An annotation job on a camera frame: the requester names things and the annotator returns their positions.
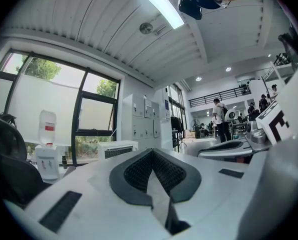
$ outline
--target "water bottle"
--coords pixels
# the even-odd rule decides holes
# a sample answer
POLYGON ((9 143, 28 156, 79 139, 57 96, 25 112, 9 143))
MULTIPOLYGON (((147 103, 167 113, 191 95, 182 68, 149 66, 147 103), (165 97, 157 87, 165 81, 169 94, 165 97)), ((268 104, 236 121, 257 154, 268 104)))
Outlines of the water bottle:
POLYGON ((55 141, 57 116, 54 112, 42 110, 39 116, 39 141, 43 146, 52 145, 55 141))

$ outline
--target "fluorescent light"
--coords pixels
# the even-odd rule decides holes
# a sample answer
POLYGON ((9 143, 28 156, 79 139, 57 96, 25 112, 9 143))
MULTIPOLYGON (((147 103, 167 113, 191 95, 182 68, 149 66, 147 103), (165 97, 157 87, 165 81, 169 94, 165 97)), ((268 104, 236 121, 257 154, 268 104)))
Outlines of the fluorescent light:
POLYGON ((166 18, 173 29, 182 26, 184 23, 177 10, 169 0, 149 0, 166 18))

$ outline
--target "ceiling light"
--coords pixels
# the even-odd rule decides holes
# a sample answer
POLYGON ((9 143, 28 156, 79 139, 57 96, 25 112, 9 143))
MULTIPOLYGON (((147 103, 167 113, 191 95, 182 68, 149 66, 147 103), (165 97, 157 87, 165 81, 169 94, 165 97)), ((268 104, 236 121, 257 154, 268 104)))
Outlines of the ceiling light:
POLYGON ((184 25, 183 19, 169 0, 149 0, 166 18, 173 29, 184 25))

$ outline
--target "black chair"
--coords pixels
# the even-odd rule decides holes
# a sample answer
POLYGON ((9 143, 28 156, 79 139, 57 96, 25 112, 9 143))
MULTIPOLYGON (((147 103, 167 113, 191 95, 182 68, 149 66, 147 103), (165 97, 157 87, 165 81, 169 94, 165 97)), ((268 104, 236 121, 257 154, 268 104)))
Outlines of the black chair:
POLYGON ((3 153, 5 149, 0 149, 1 196, 24 208, 50 184, 44 183, 39 171, 26 162, 27 149, 20 132, 13 125, 0 119, 0 147, 5 141, 1 139, 3 136, 8 136, 9 142, 5 145, 12 145, 16 149, 8 154, 3 153))

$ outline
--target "air conditioner unit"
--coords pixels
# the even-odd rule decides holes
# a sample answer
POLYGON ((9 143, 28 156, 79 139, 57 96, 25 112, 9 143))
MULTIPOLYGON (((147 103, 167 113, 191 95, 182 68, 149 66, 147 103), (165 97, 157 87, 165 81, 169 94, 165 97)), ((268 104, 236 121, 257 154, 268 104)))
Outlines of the air conditioner unit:
POLYGON ((121 140, 121 141, 98 143, 99 160, 116 157, 121 154, 137 151, 137 150, 138 150, 137 141, 121 140))

